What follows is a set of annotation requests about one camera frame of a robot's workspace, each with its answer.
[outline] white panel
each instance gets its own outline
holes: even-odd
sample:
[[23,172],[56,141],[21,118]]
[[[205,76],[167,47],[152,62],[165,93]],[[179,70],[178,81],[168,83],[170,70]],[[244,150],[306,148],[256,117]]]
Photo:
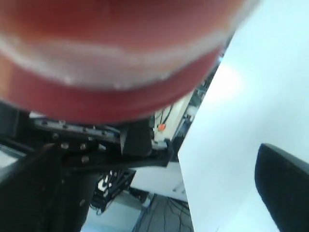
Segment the white panel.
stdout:
[[308,0],[265,0],[234,36],[179,151],[195,232],[245,221],[261,143],[309,161],[308,12]]

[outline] gray floor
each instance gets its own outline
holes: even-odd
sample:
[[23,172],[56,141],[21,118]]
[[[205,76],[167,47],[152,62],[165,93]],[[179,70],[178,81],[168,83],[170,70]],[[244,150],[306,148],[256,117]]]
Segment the gray floor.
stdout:
[[193,232],[190,213],[166,197],[156,196],[133,232]]

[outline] screw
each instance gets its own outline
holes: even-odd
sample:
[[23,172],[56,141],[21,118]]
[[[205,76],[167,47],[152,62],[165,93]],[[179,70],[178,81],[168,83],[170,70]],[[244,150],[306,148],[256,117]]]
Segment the screw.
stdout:
[[83,204],[85,204],[85,199],[82,199],[81,202],[79,203],[79,206],[83,206]]
[[87,144],[81,144],[81,147],[80,147],[81,150],[85,150],[86,148],[87,148]]
[[57,133],[53,133],[53,136],[52,136],[53,139],[57,139],[59,138],[59,135]]
[[89,162],[89,157],[88,156],[83,156],[82,157],[82,163],[88,163]]
[[60,145],[60,147],[62,149],[68,149],[69,148],[69,144],[68,143],[63,143],[63,144]]

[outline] bolt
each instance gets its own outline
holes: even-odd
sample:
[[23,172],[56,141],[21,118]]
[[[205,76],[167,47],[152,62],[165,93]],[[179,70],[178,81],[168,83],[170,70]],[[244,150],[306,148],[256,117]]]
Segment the bolt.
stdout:
[[81,202],[79,203],[79,206],[83,206],[83,204],[85,204],[85,199],[82,199]]
[[86,148],[87,148],[87,144],[81,144],[81,147],[80,147],[81,150],[85,150]]
[[60,145],[60,147],[62,149],[68,149],[69,148],[69,144],[68,143],[63,143],[63,144]]
[[59,135],[57,133],[53,133],[53,136],[52,136],[53,139],[57,139],[59,138]]
[[83,156],[82,157],[82,163],[88,163],[89,162],[89,157],[88,156]]

